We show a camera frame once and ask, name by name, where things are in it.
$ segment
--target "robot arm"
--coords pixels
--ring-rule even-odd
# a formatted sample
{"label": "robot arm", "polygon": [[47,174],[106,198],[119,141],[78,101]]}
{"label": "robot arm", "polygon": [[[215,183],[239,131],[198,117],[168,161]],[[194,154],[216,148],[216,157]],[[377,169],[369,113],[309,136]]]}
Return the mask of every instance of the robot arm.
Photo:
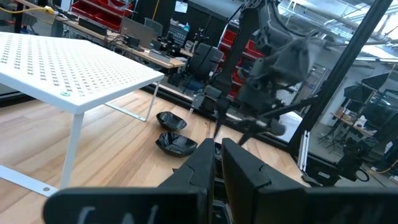
{"label": "robot arm", "polygon": [[290,43],[294,36],[303,36],[296,32],[289,31],[280,22],[277,6],[278,0],[247,0],[241,8],[239,17],[239,32],[231,46],[231,51],[227,55],[224,68],[219,73],[213,87],[227,95],[231,89],[231,74],[243,52],[250,36],[257,31],[257,48],[265,55],[272,54],[275,49]]}
{"label": "robot arm", "polygon": [[[279,19],[278,4],[278,0],[247,0],[241,7],[239,32],[226,57],[223,70],[215,77],[211,86],[205,89],[205,99],[207,97],[216,101],[215,110],[218,112],[218,120],[215,136],[221,125],[226,122],[226,112],[229,107],[226,96],[232,85],[231,74],[250,36],[256,30],[258,30],[257,48],[267,57],[259,58],[254,62],[249,77],[237,98],[240,104],[238,111],[244,116],[250,116],[252,120],[260,121],[254,122],[260,123],[259,126],[255,124],[255,132],[269,130],[272,123],[277,125],[277,122],[273,122],[273,119],[277,117],[266,119],[259,117],[261,114],[277,109],[280,105],[276,98],[276,91],[282,86],[300,83],[308,75],[310,68],[308,38],[310,35],[288,30]],[[282,127],[275,129],[279,130],[277,135],[284,133]]]}

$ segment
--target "ceiling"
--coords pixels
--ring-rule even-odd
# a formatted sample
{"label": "ceiling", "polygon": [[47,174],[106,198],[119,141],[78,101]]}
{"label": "ceiling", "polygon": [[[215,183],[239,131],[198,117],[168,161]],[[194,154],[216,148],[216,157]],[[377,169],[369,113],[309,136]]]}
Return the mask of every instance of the ceiling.
{"label": "ceiling", "polygon": [[356,6],[357,4],[365,3],[365,4],[373,4],[374,0],[343,0],[344,2],[347,2],[348,4],[352,4]]}

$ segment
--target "red storage bin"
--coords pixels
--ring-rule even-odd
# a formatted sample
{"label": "red storage bin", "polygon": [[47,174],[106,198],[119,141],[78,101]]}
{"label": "red storage bin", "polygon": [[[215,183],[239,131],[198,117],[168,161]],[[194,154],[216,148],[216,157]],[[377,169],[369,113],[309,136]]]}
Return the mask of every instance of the red storage bin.
{"label": "red storage bin", "polygon": [[218,49],[224,53],[224,55],[223,55],[224,60],[225,60],[226,56],[229,54],[229,52],[231,51],[231,49],[225,47],[224,45],[220,45],[218,47]]}
{"label": "red storage bin", "polygon": [[260,53],[260,51],[256,49],[256,44],[253,40],[249,40],[249,42],[246,44],[244,51],[255,58],[264,56],[264,54]]}
{"label": "red storage bin", "polygon": [[232,46],[234,40],[235,40],[236,34],[230,30],[226,30],[225,34],[222,38],[222,43],[228,44],[229,46]]}
{"label": "red storage bin", "polygon": [[231,91],[229,91],[228,95],[231,96],[234,100],[236,100],[236,97],[238,96],[238,93],[240,90],[241,90],[241,86],[232,85]]}
{"label": "red storage bin", "polygon": [[[115,5],[115,6],[117,6],[117,7],[121,7],[121,6],[125,5],[124,2],[121,2],[121,1],[118,1],[118,0],[109,0],[109,1],[111,1],[111,3],[113,5]],[[119,10],[119,9],[114,8],[112,5],[108,4],[108,0],[100,0],[99,1],[99,5],[101,7],[104,7],[105,9],[108,9],[108,10],[110,10],[112,12],[115,12],[116,14],[119,14],[121,16],[131,16],[131,14],[132,14],[132,12],[127,11],[127,10]],[[129,10],[132,10],[132,4],[130,3],[127,8]]]}
{"label": "red storage bin", "polygon": [[234,72],[232,73],[232,81],[235,81],[235,82],[243,85],[244,82],[246,81],[246,77],[240,78],[239,74],[238,74],[238,70],[234,70]]}
{"label": "red storage bin", "polygon": [[116,31],[120,30],[121,18],[109,13],[100,12],[95,15],[95,21]]}
{"label": "red storage bin", "polygon": [[72,4],[72,12],[95,20],[95,15],[98,14],[100,10],[95,6],[92,6],[82,1],[78,1]]}

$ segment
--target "table leg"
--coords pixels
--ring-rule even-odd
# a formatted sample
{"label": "table leg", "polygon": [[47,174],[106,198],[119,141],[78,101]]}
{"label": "table leg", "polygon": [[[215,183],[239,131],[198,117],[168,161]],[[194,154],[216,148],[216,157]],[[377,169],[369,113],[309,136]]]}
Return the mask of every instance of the table leg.
{"label": "table leg", "polygon": [[84,116],[85,114],[82,113],[82,114],[75,114],[73,117],[67,155],[65,156],[65,161],[63,163],[60,189],[64,189],[65,187],[67,187],[70,181],[70,176],[73,170],[73,163],[75,161],[75,154],[80,139],[81,124],[83,123]]}
{"label": "table leg", "polygon": [[[17,3],[17,11],[21,11],[24,9],[24,5],[22,3]],[[22,15],[23,13],[15,14],[15,25],[14,25],[14,33],[20,34],[21,33],[21,26],[22,26]]]}
{"label": "table leg", "polygon": [[154,92],[154,95],[152,96],[152,99],[151,99],[151,101],[150,101],[149,110],[148,110],[147,117],[146,117],[145,120],[148,120],[148,118],[149,118],[150,111],[152,110],[152,106],[154,105],[154,102],[155,102],[157,90],[159,89],[159,85],[160,85],[160,81],[157,81],[157,82],[156,82],[155,92]]}
{"label": "table leg", "polygon": [[28,175],[21,174],[18,171],[0,165],[0,179],[8,180],[14,184],[20,185],[38,194],[49,197],[58,191],[57,188],[29,177]]}

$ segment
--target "glass wall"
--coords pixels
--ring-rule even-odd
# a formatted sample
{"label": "glass wall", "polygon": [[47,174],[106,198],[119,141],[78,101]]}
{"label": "glass wall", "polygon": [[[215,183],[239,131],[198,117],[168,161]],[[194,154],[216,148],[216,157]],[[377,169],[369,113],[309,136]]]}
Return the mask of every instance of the glass wall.
{"label": "glass wall", "polygon": [[[310,131],[309,152],[342,170],[336,186],[398,187],[398,49],[391,44],[396,23],[389,23],[397,6],[390,6]],[[332,69],[344,48],[330,47],[316,63]]]}
{"label": "glass wall", "polygon": [[[289,83],[288,86],[283,86],[283,88],[282,86],[278,87],[279,90],[276,92],[276,98],[280,101],[280,103],[277,103],[279,106],[288,106],[316,95],[321,89],[322,83],[328,78],[329,72],[335,66],[335,63],[344,50],[344,47],[340,45],[346,45],[356,30],[356,26],[348,27],[347,24],[337,22],[333,17],[347,17],[354,12],[369,8],[369,6],[356,7],[350,5],[349,10],[347,8],[341,9],[336,11],[338,14],[326,15],[324,10],[321,10],[323,7],[327,7],[324,6],[322,1],[314,1],[312,4],[315,7],[311,8],[308,8],[309,6],[306,5],[300,5],[299,3],[292,3],[292,1],[282,1],[279,4],[281,22],[295,33],[310,34],[313,31],[318,31],[318,35],[308,43],[308,51],[310,52],[308,75],[303,77],[301,82]],[[229,54],[234,38],[238,33],[238,27],[238,21],[231,21],[226,26],[226,30],[220,39],[220,44],[217,46],[217,49],[224,55],[220,59],[218,66],[210,72],[210,76],[217,75],[223,69],[226,56]],[[255,48],[254,36],[255,34],[248,41],[239,58],[239,62],[236,64],[236,69],[231,74],[233,84],[228,97],[233,104],[237,105],[235,108],[239,108],[239,105],[242,103],[238,100],[237,96],[248,78],[254,61],[259,57],[269,56],[269,52],[260,52]],[[197,78],[192,74],[192,61],[193,59],[191,58],[185,71],[182,69],[178,72],[173,72],[173,74],[163,80],[162,84],[190,98],[203,91],[208,80]],[[283,124],[286,128],[284,134],[276,134],[272,130],[264,134],[288,143],[308,109],[309,106],[297,108],[295,111],[276,117],[279,123]],[[234,110],[234,108],[229,110],[229,114],[238,120],[247,118],[238,110]]]}

